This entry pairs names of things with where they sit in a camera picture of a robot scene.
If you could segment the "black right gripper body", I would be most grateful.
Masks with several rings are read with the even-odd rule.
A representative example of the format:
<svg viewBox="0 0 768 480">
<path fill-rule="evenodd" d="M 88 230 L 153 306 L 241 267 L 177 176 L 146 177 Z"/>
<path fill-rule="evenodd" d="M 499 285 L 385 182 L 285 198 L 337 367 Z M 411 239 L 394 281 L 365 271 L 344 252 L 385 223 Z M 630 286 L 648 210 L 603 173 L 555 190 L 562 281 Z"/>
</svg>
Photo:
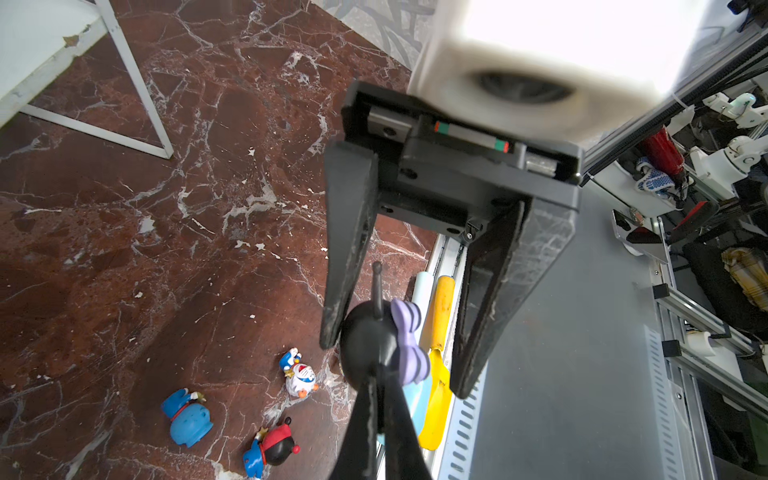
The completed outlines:
<svg viewBox="0 0 768 480">
<path fill-rule="evenodd" d="M 471 243 L 521 202 L 579 208 L 574 145 L 485 132 L 362 81 L 349 86 L 342 119 L 345 141 L 377 159 L 381 215 Z"/>
</svg>

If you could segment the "black white red figurine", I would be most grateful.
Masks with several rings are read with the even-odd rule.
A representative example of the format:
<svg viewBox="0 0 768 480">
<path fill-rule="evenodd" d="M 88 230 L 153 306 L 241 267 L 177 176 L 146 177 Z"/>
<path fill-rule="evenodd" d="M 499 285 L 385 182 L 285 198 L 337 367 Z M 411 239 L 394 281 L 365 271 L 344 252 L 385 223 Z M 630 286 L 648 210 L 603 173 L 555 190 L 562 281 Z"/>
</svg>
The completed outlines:
<svg viewBox="0 0 768 480">
<path fill-rule="evenodd" d="M 344 375 L 355 390 L 379 367 L 395 373 L 402 386 L 419 384 L 431 373 L 428 355 L 417 339 L 423 314 L 413 302 L 386 300 L 382 264 L 374 262 L 372 270 L 371 299 L 353 308 L 341 324 L 339 354 Z"/>
</svg>

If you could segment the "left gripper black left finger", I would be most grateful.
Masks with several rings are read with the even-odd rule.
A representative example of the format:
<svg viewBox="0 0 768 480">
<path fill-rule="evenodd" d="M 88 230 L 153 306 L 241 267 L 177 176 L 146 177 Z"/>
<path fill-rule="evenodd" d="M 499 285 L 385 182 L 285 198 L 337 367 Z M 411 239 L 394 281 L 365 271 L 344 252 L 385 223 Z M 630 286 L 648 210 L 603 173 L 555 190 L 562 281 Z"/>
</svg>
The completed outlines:
<svg viewBox="0 0 768 480">
<path fill-rule="evenodd" d="M 377 476 L 378 394 L 374 377 L 360 386 L 330 480 L 369 480 Z"/>
</svg>

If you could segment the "pink white small figurine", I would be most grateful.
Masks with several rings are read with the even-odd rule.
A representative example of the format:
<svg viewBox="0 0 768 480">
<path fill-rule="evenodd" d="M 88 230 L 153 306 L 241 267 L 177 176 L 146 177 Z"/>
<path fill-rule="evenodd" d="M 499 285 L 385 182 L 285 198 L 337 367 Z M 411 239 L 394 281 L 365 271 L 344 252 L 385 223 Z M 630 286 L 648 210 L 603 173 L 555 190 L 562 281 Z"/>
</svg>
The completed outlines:
<svg viewBox="0 0 768 480">
<path fill-rule="evenodd" d="M 318 390 L 314 370 L 302 362 L 302 354 L 296 347 L 291 348 L 281 357 L 279 367 L 284 374 L 285 387 L 290 396 L 306 398 L 310 393 Z"/>
</svg>

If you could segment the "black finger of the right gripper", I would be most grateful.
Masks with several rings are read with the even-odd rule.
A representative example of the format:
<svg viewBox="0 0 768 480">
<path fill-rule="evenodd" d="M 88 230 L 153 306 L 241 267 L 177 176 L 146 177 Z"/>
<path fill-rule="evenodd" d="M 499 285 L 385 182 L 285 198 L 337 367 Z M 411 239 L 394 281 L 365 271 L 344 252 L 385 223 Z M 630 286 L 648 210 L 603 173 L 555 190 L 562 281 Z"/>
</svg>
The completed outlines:
<svg viewBox="0 0 768 480">
<path fill-rule="evenodd" d="M 378 158 L 346 141 L 325 150 L 328 271 L 319 334 L 332 348 L 349 308 L 378 209 Z"/>
<path fill-rule="evenodd" d="M 577 215 L 542 199 L 521 200 L 469 245 L 455 393 L 470 393 L 506 326 L 574 237 Z"/>
</svg>

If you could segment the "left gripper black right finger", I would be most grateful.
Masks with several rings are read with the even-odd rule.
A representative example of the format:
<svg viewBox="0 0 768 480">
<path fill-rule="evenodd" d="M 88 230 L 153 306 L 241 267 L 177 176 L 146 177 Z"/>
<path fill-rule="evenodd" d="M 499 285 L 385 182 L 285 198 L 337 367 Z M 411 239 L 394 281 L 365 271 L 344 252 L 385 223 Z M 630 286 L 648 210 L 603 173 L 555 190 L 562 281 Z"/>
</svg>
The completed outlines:
<svg viewBox="0 0 768 480">
<path fill-rule="evenodd" d="M 430 480 L 402 387 L 394 373 L 380 372 L 380 430 L 385 439 L 385 478 Z"/>
</svg>

